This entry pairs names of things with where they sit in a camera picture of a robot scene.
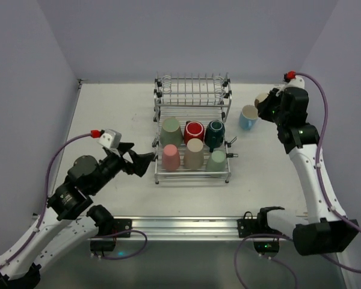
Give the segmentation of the cream and brown cup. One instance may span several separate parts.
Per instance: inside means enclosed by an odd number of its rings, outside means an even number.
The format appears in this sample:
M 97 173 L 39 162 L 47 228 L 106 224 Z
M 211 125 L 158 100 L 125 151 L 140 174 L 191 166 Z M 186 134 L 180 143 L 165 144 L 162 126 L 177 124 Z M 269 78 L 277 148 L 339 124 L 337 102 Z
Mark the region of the cream and brown cup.
M 268 113 L 268 93 L 260 93 L 256 96 L 254 105 L 258 111 L 258 116 L 264 119 Z

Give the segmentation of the light blue mug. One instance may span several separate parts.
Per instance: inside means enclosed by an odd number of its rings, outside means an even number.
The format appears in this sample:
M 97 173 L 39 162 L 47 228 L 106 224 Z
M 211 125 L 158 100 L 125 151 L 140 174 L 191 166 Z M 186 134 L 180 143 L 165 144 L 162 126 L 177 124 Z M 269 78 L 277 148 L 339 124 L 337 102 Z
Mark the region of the light blue mug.
M 243 106 L 239 115 L 239 126 L 243 130 L 251 130 L 258 119 L 258 110 L 254 105 Z

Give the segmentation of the pink tumbler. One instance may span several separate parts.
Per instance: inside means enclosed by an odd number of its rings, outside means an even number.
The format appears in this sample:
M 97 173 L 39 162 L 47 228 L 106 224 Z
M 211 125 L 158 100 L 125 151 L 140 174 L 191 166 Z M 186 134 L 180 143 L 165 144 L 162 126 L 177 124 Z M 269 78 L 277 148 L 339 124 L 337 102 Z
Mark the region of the pink tumbler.
M 163 148 L 162 166 L 165 170 L 173 172 L 180 166 L 181 159 L 177 147 L 173 144 L 168 144 Z

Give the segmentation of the beige tumbler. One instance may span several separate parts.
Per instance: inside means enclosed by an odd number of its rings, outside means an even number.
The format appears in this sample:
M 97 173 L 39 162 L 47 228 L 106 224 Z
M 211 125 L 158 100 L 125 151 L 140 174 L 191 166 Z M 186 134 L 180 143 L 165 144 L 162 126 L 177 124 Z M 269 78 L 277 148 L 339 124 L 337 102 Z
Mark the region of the beige tumbler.
M 203 142 L 192 138 L 187 143 L 184 155 L 184 166 L 190 170 L 200 169 L 204 162 Z

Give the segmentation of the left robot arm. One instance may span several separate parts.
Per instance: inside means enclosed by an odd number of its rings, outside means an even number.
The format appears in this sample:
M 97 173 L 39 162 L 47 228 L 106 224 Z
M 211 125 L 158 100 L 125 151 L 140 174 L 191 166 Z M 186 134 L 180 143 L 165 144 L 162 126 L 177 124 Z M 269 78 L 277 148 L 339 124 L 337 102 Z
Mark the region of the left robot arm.
M 114 217 L 92 196 L 119 172 L 142 177 L 155 154 L 136 154 L 133 143 L 105 144 L 106 157 L 75 160 L 64 182 L 26 233 L 0 255 L 0 288 L 35 288 L 54 262 L 88 238 L 110 236 Z

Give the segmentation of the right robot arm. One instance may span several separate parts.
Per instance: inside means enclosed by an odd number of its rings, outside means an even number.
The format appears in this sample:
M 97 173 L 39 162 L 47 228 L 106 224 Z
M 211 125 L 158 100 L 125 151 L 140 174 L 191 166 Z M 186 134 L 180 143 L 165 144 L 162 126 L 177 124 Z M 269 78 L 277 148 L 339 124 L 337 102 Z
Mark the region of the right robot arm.
M 326 171 L 317 129 L 306 121 L 309 96 L 305 89 L 272 89 L 257 105 L 259 117 L 277 126 L 278 139 L 293 163 L 304 193 L 307 217 L 282 207 L 261 208 L 260 226 L 291 238 L 302 256 L 344 251 L 358 231 L 338 202 Z

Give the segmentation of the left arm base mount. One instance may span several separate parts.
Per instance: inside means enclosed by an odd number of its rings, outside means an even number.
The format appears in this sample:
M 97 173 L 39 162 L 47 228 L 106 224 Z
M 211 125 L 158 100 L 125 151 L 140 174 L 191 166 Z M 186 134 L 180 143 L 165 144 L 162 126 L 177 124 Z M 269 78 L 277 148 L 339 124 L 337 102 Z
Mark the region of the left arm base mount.
M 90 251 L 94 255 L 107 256 L 115 248 L 121 238 L 129 238 L 132 229 L 131 219 L 112 219 L 106 225 L 101 225 L 99 232 L 90 241 Z

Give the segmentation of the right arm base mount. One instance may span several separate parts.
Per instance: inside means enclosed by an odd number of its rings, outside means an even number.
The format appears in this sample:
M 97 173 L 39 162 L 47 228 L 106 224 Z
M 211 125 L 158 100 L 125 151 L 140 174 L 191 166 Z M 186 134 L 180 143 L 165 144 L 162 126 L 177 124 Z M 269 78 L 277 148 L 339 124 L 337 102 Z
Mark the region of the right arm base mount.
M 255 251 L 262 256 L 275 257 L 280 249 L 279 238 L 281 233 L 271 229 L 267 224 L 267 213 L 273 210 L 283 210 L 282 207 L 264 207 L 259 210 L 256 217 L 250 211 L 246 211 L 237 222 L 239 238 L 256 235 L 257 238 L 271 238 L 269 241 L 253 241 Z

